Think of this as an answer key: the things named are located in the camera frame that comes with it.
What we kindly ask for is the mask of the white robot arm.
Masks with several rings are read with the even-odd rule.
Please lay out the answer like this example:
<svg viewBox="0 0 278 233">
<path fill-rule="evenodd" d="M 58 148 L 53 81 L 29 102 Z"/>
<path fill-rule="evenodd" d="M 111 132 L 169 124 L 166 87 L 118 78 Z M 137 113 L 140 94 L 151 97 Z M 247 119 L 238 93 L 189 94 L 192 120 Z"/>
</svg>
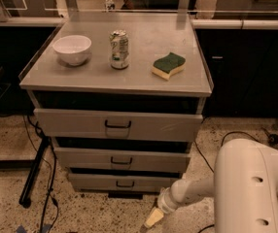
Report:
<svg viewBox="0 0 278 233">
<path fill-rule="evenodd" d="M 215 233 L 278 233 L 278 150 L 247 139 L 225 143 L 214 175 L 164 188 L 144 226 L 205 197 L 214 199 Z"/>
</svg>

